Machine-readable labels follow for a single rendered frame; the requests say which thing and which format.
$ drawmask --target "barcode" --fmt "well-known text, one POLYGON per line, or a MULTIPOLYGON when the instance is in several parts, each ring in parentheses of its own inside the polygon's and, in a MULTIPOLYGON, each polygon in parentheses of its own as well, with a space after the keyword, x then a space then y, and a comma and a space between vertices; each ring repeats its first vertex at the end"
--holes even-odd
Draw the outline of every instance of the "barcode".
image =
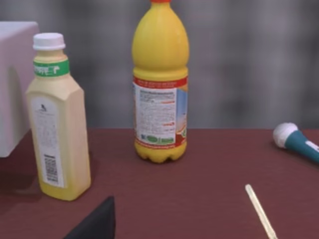
POLYGON ((56 184, 59 183, 56 160, 54 156, 44 155, 46 179, 56 184))

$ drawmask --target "table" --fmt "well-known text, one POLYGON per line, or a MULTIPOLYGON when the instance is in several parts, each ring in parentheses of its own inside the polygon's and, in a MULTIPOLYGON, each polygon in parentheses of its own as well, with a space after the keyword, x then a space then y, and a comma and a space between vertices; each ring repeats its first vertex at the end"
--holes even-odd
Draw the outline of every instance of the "table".
MULTIPOLYGON (((319 141, 319 130, 304 133, 319 141)), ((28 193, 1 193, 0 234, 62 238, 114 195, 117 239, 267 239, 245 192, 250 183, 278 238, 318 238, 319 166, 276 148, 271 130, 190 129, 185 156, 162 165, 136 156, 131 129, 91 129, 89 147, 92 188, 64 203, 31 183, 35 168, 28 135, 5 163, 12 168, 17 155, 24 157, 10 173, 16 174, 16 188, 28 193), (68 215, 61 219, 64 210, 68 215)), ((4 168, 0 164, 1 174, 4 168)))

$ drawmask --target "juice bottle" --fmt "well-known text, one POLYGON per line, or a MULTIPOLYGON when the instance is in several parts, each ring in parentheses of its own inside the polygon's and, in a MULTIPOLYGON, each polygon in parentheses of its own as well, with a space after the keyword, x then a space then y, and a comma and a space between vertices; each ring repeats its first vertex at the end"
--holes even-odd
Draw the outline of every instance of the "juice bottle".
POLYGON ((163 163, 186 150, 189 45, 170 0, 151 2, 132 45, 135 149, 163 163))
POLYGON ((33 41, 35 79, 26 95, 40 187, 72 201, 91 184, 84 92, 70 75, 63 35, 33 41))

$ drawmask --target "microphone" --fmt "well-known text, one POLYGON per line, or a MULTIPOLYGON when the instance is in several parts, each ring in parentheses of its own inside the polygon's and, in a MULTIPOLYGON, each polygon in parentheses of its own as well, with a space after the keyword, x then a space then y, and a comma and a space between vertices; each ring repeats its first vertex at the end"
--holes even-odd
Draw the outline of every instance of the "microphone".
POLYGON ((319 146, 309 141, 294 123, 278 125, 273 137, 279 148, 292 150, 319 163, 319 146))

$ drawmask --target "black object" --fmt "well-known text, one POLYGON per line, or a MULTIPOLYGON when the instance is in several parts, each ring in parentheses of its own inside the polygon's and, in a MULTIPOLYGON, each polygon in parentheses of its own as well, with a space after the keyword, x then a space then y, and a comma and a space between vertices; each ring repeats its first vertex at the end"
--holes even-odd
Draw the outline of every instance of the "black object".
POLYGON ((115 225, 114 197, 108 197, 64 239, 114 239, 115 225))

